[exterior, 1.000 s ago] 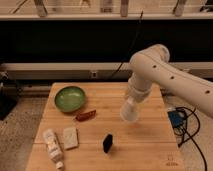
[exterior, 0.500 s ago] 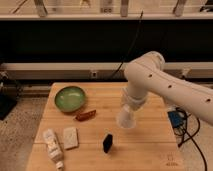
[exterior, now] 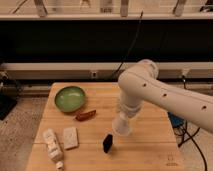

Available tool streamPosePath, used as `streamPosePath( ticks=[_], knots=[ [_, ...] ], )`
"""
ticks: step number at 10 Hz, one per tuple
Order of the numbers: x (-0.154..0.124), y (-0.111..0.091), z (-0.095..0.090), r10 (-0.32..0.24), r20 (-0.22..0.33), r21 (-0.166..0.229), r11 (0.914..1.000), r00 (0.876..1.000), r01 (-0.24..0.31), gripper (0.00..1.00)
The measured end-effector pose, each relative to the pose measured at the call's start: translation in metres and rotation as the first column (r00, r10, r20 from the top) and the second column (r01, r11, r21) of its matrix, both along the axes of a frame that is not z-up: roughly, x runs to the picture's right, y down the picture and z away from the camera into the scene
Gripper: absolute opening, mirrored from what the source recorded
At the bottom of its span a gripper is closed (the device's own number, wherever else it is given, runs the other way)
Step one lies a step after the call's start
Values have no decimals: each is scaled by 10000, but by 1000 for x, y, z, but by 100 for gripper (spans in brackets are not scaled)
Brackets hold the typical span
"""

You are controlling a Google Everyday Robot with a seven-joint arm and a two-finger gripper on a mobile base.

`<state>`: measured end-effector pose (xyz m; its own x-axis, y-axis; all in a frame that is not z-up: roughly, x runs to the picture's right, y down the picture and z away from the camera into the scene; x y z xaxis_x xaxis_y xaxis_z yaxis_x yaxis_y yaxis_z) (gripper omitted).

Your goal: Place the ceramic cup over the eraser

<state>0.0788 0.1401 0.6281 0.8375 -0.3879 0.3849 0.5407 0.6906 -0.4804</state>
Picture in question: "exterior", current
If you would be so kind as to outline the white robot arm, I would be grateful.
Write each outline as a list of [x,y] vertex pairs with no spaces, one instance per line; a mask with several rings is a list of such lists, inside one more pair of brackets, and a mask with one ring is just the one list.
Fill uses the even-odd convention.
[[213,133],[213,96],[165,84],[157,80],[158,73],[157,65],[144,59],[120,74],[120,111],[112,122],[113,130],[129,135],[130,119],[138,114],[145,100]]

